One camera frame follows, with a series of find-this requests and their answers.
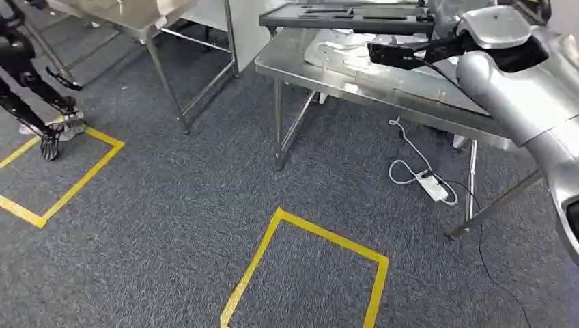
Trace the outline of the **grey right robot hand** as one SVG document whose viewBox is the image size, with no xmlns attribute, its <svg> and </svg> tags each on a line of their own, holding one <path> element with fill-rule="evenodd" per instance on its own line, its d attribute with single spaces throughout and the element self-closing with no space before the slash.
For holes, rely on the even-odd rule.
<svg viewBox="0 0 579 328">
<path fill-rule="evenodd" d="M 443 38 L 452 33 L 457 23 L 456 16 L 464 11 L 462 0 L 428 0 L 427 6 L 434 16 L 433 35 L 437 38 Z"/>
</svg>

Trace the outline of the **dark left robot hand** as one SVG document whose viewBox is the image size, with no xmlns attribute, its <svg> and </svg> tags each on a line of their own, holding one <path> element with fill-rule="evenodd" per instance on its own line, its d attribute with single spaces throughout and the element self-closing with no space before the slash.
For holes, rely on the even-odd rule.
<svg viewBox="0 0 579 328">
<path fill-rule="evenodd" d="M 40 151 L 44 160 L 53 161 L 59 156 L 60 131 L 47 127 L 42 133 Z"/>
</svg>

